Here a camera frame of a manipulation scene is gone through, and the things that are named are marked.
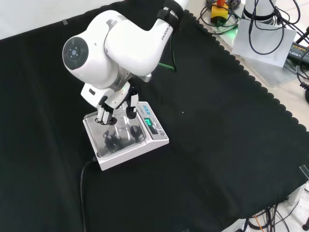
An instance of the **white wall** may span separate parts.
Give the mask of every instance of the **white wall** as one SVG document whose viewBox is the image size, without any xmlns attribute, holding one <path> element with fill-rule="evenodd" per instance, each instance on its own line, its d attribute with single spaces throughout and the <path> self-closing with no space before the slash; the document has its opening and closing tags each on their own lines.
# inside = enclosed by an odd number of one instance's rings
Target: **white wall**
<svg viewBox="0 0 309 232">
<path fill-rule="evenodd" d="M 81 15 L 119 0 L 0 0 L 0 39 Z"/>
</svg>

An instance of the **yellow device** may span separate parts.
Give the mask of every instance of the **yellow device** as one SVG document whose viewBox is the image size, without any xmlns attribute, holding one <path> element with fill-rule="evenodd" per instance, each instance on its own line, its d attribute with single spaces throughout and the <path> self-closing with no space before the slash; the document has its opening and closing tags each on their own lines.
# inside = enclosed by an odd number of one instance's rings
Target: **yellow device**
<svg viewBox="0 0 309 232">
<path fill-rule="evenodd" d="M 223 7 L 228 9 L 228 5 L 226 3 L 223 4 Z M 214 24 L 222 24 L 227 21 L 228 11 L 223 8 L 218 8 L 216 6 L 211 7 L 211 22 Z"/>
</svg>

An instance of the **scale display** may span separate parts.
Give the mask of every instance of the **scale display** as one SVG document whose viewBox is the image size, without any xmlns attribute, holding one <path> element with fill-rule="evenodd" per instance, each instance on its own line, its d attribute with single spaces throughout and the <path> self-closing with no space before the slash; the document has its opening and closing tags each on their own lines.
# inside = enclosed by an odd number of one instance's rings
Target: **scale display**
<svg viewBox="0 0 309 232">
<path fill-rule="evenodd" d="M 159 132 L 156 130 L 152 120 L 148 117 L 144 118 L 144 121 L 146 123 L 146 125 L 149 127 L 150 131 L 152 134 L 159 134 Z"/>
</svg>

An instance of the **orange wire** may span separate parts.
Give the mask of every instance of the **orange wire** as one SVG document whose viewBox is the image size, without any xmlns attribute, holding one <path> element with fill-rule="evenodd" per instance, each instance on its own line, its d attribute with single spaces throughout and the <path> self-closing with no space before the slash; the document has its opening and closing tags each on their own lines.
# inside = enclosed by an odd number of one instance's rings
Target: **orange wire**
<svg viewBox="0 0 309 232">
<path fill-rule="evenodd" d="M 255 220 L 256 220 L 256 222 L 257 222 L 257 224 L 259 225 L 259 227 L 260 227 L 261 231 L 263 231 L 263 232 L 264 232 L 264 230 L 263 230 L 263 228 L 261 227 L 261 225 L 260 225 L 260 223 L 259 223 L 259 220 L 257 219 L 256 215 L 254 215 L 254 218 L 255 218 Z"/>
</svg>

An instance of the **black cable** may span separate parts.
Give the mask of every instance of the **black cable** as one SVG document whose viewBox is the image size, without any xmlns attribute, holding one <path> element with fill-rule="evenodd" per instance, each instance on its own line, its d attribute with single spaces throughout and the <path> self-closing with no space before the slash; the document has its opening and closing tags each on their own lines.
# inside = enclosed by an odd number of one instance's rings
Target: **black cable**
<svg viewBox="0 0 309 232">
<path fill-rule="evenodd" d="M 282 20 L 283 20 L 284 22 L 288 22 L 288 24 L 290 24 L 290 25 L 291 25 L 291 24 L 292 24 L 292 25 L 295 25 L 295 24 L 298 23 L 299 20 L 300 20 L 300 9 L 299 9 L 299 6 L 298 6 L 296 0 L 293 0 L 293 2 L 294 2 L 294 4 L 295 4 L 295 6 L 296 6 L 296 8 L 297 8 L 297 12 L 298 12 L 298 18 L 297 18 L 296 22 L 291 23 L 291 22 L 287 21 L 285 18 L 282 18 Z"/>
<path fill-rule="evenodd" d="M 289 62 L 286 62 L 286 63 L 290 66 L 290 68 L 294 71 L 294 73 L 296 73 L 296 70 L 294 69 L 294 67 Z"/>
<path fill-rule="evenodd" d="M 176 69 L 176 63 L 175 63 L 175 56 L 174 56 L 174 33 L 172 32 L 172 35 L 170 37 L 170 53 L 171 53 L 171 59 L 172 59 L 172 64 L 173 64 L 173 67 L 174 67 L 174 72 L 177 72 L 177 69 Z"/>
<path fill-rule="evenodd" d="M 220 23 L 220 24 L 214 25 L 214 24 L 209 24 L 209 23 L 205 22 L 205 20 L 202 17 L 206 13 L 206 11 L 209 9 L 206 6 L 201 10 L 200 17 L 197 20 L 201 19 L 203 21 L 203 23 L 205 23 L 206 25 L 208 25 L 210 27 L 226 27 L 226 28 L 230 28 L 230 27 L 235 26 L 238 23 L 239 16 L 235 12 L 233 12 L 232 10 L 229 10 L 229 9 L 223 7 L 223 6 L 217 6 L 217 5 L 211 5 L 211 6 L 216 6 L 218 8 L 226 9 L 230 13 L 230 16 L 232 15 L 234 17 L 234 19 L 236 20 L 236 23 L 234 23 L 232 25 L 224 25 L 224 23 Z"/>
<path fill-rule="evenodd" d="M 278 17 L 278 18 L 282 18 L 282 16 L 281 16 L 279 10 L 274 6 L 274 4 L 272 3 L 271 0 L 269 0 L 269 1 L 270 1 L 270 3 L 272 4 L 272 6 L 274 7 L 274 10 L 275 10 L 275 12 L 276 12 L 276 14 L 277 14 L 277 17 Z M 253 48 L 253 45 L 252 45 L 252 41 L 251 41 L 251 32 L 252 32 L 252 28 L 253 28 L 253 22 L 256 23 L 256 20 L 255 20 L 255 18 L 256 18 L 256 6 L 257 6 L 258 2 L 259 2 L 259 0 L 257 0 L 257 1 L 254 0 L 254 10 L 253 10 L 253 14 L 252 14 L 251 22 L 250 22 L 250 26 L 249 26 L 249 44 L 250 44 L 251 49 L 252 49 L 255 53 L 257 53 L 257 54 L 259 54 L 259 55 L 268 55 L 268 54 L 271 54 L 271 53 L 273 53 L 274 51 L 276 51 L 276 50 L 278 49 L 278 47 L 281 45 L 281 43 L 282 43 L 282 41 L 283 41 L 283 38 L 284 38 L 284 25 L 283 25 L 283 21 L 281 20 L 281 25 L 282 25 L 282 27 L 281 27 L 280 29 L 282 29 L 282 36 L 281 36 L 281 40 L 280 40 L 279 44 L 277 45 L 277 47 L 276 47 L 275 49 L 273 49 L 273 50 L 270 51 L 270 52 L 266 52 L 266 53 L 261 53 L 261 52 L 256 51 L 256 50 Z"/>
<path fill-rule="evenodd" d="M 84 226 L 84 232 L 87 231 L 87 226 L 86 226 L 86 219 L 85 219 L 85 212 L 84 212 L 84 195 L 83 195 L 83 175 L 84 175 L 84 171 L 85 169 L 88 167 L 89 164 L 93 163 L 96 161 L 96 157 L 93 157 L 91 160 L 89 160 L 88 162 L 85 163 L 83 169 L 82 169 L 82 173 L 81 173 L 81 181 L 80 181 L 80 195 L 81 195 L 81 205 L 82 205 L 82 219 L 83 219 L 83 226 Z"/>
<path fill-rule="evenodd" d="M 305 53 L 302 55 L 302 57 L 300 58 L 300 60 L 299 60 L 299 62 L 298 62 L 298 64 L 297 64 L 297 66 L 296 66 L 296 75 L 297 75 L 297 78 L 298 78 L 298 80 L 299 80 L 299 82 L 300 82 L 300 86 L 301 86 L 302 88 L 306 89 L 306 90 L 309 89 L 309 85 L 306 84 L 305 82 L 301 81 L 299 77 L 301 76 L 302 78 L 307 79 L 307 78 L 308 78 L 308 75 L 305 74 L 306 77 L 304 77 L 302 74 L 299 73 L 299 69 L 300 69 L 300 65 L 301 65 L 301 62 L 302 62 L 303 58 L 304 58 L 305 55 L 307 55 L 308 53 L 309 53 L 309 50 L 308 50 L 307 52 L 305 52 Z"/>
<path fill-rule="evenodd" d="M 270 224 L 270 228 L 271 228 L 270 231 L 272 231 L 272 229 L 274 229 L 274 232 L 276 232 L 276 228 L 275 228 L 275 226 L 276 226 L 275 220 L 276 220 L 276 219 L 275 219 L 275 218 L 276 218 L 277 208 L 278 208 L 278 204 L 275 205 L 275 208 L 274 208 L 274 217 L 273 217 L 272 222 L 271 222 L 271 224 Z"/>
<path fill-rule="evenodd" d="M 255 216 L 256 216 L 256 217 L 259 217 L 259 216 L 261 216 L 261 215 L 263 215 L 263 214 L 265 214 L 265 213 L 266 213 L 266 210 L 263 210 L 262 213 L 260 213 L 260 214 L 258 214 L 258 215 L 255 215 Z"/>
<path fill-rule="evenodd" d="M 247 227 L 248 227 L 248 222 L 249 222 L 249 218 L 246 219 L 245 225 L 243 226 L 242 232 L 245 232 L 245 231 L 246 231 L 246 229 L 247 229 Z"/>
<path fill-rule="evenodd" d="M 301 38 L 303 38 L 303 40 L 306 41 L 306 43 L 309 44 L 309 37 L 308 37 L 308 36 L 304 37 L 304 33 L 303 33 L 298 27 L 296 27 L 295 25 L 290 25 L 290 24 L 288 24 L 288 26 L 289 26 L 290 28 L 292 28 L 293 30 L 296 30 L 297 34 L 298 34 Z"/>
<path fill-rule="evenodd" d="M 292 212 L 295 210 L 296 206 L 298 205 L 299 201 L 297 202 L 297 204 L 294 206 L 294 208 L 291 210 L 291 212 L 288 214 L 288 216 L 286 216 L 285 218 L 281 217 L 282 219 L 278 222 L 275 223 L 275 225 L 277 225 L 278 223 L 284 221 L 285 219 L 287 219 L 291 214 Z"/>
<path fill-rule="evenodd" d="M 289 227 L 288 227 L 288 225 L 286 224 L 286 222 L 285 222 L 285 220 L 284 220 L 284 219 L 286 219 L 286 218 L 283 218 L 283 217 L 281 216 L 281 214 L 279 213 L 279 211 L 277 211 L 277 213 L 278 213 L 279 216 L 282 218 L 281 221 L 283 221 L 283 223 L 284 223 L 284 225 L 285 225 L 287 231 L 290 232 Z"/>
<path fill-rule="evenodd" d="M 271 213 L 270 213 L 270 211 L 269 211 L 269 208 L 265 209 L 265 211 L 266 211 L 266 220 L 267 220 L 267 222 L 266 222 L 266 224 L 265 224 L 264 226 L 261 226 L 262 229 L 266 229 L 266 228 L 271 224 L 271 222 L 272 222 L 272 220 L 273 220 L 273 219 L 271 218 Z M 260 227 L 259 227 L 259 226 L 253 225 L 250 221 L 248 221 L 248 225 L 249 225 L 252 229 L 254 229 L 254 230 L 260 230 Z"/>
<path fill-rule="evenodd" d="M 302 66 L 299 66 L 299 69 L 301 70 L 301 72 L 306 76 L 306 78 L 304 78 L 304 79 L 306 79 L 306 80 L 309 80 L 309 76 L 307 75 L 307 73 L 303 70 L 303 67 Z"/>
<path fill-rule="evenodd" d="M 264 222 L 265 224 L 267 224 L 267 223 L 268 223 L 268 218 L 266 217 L 266 221 L 265 221 L 264 216 L 263 216 L 263 222 Z"/>
</svg>

